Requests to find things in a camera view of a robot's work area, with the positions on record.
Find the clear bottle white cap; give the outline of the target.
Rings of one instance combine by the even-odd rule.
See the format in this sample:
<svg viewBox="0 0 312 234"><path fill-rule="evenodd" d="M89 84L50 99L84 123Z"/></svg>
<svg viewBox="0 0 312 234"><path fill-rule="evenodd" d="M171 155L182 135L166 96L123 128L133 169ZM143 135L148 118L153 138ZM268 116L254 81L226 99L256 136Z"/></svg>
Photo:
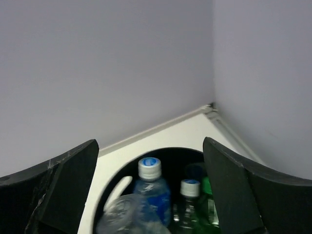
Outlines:
<svg viewBox="0 0 312 234"><path fill-rule="evenodd" d="M123 195L105 208L96 225L97 234L169 234L142 195Z"/></svg>

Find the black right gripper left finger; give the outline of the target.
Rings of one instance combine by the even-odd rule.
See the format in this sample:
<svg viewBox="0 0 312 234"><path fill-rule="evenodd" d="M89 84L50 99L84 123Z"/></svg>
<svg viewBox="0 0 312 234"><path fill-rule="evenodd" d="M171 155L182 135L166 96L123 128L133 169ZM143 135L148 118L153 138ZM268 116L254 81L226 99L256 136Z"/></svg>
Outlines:
<svg viewBox="0 0 312 234"><path fill-rule="evenodd" d="M2 234L76 234L99 147L89 140L59 156L0 178Z"/></svg>

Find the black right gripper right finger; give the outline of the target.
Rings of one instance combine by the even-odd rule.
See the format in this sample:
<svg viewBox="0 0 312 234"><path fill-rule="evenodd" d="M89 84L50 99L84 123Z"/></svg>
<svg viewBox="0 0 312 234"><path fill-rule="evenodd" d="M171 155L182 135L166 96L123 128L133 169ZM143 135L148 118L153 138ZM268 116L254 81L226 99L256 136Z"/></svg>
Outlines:
<svg viewBox="0 0 312 234"><path fill-rule="evenodd" d="M310 234L312 181L252 161L206 137L205 167L224 234Z"/></svg>

